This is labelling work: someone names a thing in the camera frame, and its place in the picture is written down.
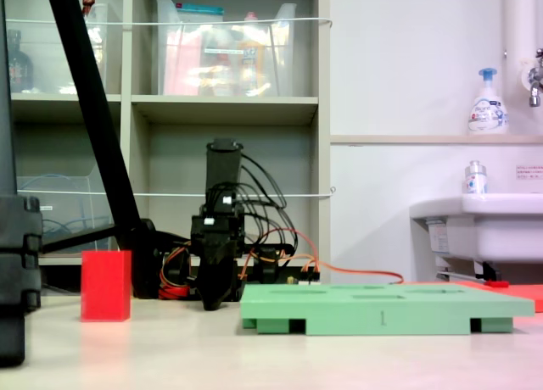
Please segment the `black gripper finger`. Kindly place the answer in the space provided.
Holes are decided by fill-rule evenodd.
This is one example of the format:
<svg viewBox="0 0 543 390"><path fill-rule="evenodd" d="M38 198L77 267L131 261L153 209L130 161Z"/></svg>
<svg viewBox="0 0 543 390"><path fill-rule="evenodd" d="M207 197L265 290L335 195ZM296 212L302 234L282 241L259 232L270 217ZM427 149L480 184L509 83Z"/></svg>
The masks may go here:
<svg viewBox="0 0 543 390"><path fill-rule="evenodd" d="M232 250L205 250L200 254L197 291L206 311L238 300L238 263Z"/></svg>

